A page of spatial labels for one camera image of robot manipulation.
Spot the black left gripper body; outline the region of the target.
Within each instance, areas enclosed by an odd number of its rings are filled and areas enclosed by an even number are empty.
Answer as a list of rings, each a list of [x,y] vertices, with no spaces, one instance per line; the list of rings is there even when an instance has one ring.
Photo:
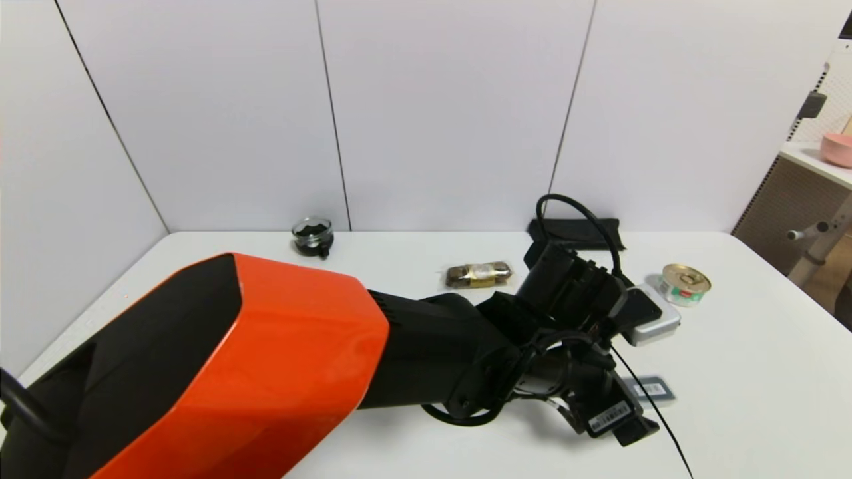
[[[643,416],[633,393],[612,369],[572,361],[565,386],[562,399],[581,431],[592,438],[614,434],[631,416]]]

